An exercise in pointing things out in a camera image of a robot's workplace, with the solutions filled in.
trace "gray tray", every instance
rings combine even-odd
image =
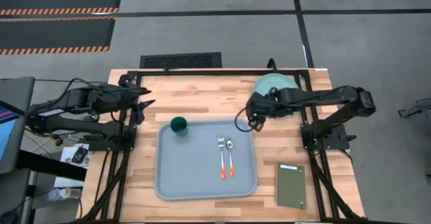
[[[246,122],[238,120],[241,128]],[[229,174],[229,152],[224,147],[226,179],[221,178],[217,136],[234,143],[235,176]],[[233,120],[191,121],[187,135],[178,137],[169,123],[157,136],[154,188],[165,200],[247,196],[257,187],[256,161],[251,133],[236,129]]]

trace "floor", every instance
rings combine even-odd
[[[431,0],[300,0],[313,9],[420,9]],[[120,12],[223,9],[295,9],[294,0],[122,0]],[[377,112],[353,119],[347,133],[366,216],[379,221],[429,223],[431,133],[423,116],[400,119],[397,111],[430,97],[431,14],[305,15],[315,67],[328,68],[334,86],[372,92]],[[137,68],[145,54],[222,52],[224,67],[304,68],[295,15],[119,18],[106,53],[0,57],[0,78],[106,81],[113,68]],[[64,83],[38,82],[33,102],[57,97]],[[48,151],[60,149],[53,143]],[[43,153],[24,139],[23,149]],[[36,223],[70,221],[77,204],[36,212]]]

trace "utensil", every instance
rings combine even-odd
[[[229,150],[229,160],[230,160],[230,175],[235,175],[234,164],[232,163],[232,152],[231,150],[234,148],[234,143],[228,139],[226,141],[226,148]]]
[[[220,155],[222,156],[222,180],[226,179],[226,171],[224,169],[224,160],[223,160],[223,147],[224,147],[224,137],[218,136],[217,144],[220,148]]]

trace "dark green cup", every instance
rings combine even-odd
[[[170,128],[177,136],[185,136],[187,134],[187,120],[184,117],[177,116],[170,121]]]

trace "wooden table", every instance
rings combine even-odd
[[[119,77],[127,71],[112,70],[109,83],[117,84]],[[309,71],[313,90],[331,89],[328,71]],[[308,155],[302,147],[300,136],[300,113],[289,118],[268,119],[261,132],[253,132],[259,183],[252,195],[241,198],[165,201],[154,191],[154,157],[159,128],[178,115],[188,120],[234,118],[245,106],[258,78],[259,76],[251,75],[144,76],[141,86],[152,90],[152,93],[141,96],[139,100],[156,99],[156,102],[145,109],[145,121],[138,126],[135,149],[131,152],[127,170],[121,222],[319,220]],[[336,110],[335,106],[317,107],[320,118],[328,117]],[[110,116],[101,116],[101,120],[109,121]],[[94,203],[104,155],[104,152],[97,152],[90,160],[82,194],[84,214]],[[354,212],[364,215],[350,160],[336,150],[327,151],[327,155],[335,189]],[[278,207],[275,204],[276,163],[306,166],[306,209]],[[107,175],[108,164],[101,191]],[[324,186],[322,189],[330,217],[327,192]],[[111,196],[109,217],[114,213],[115,198],[116,191]]]

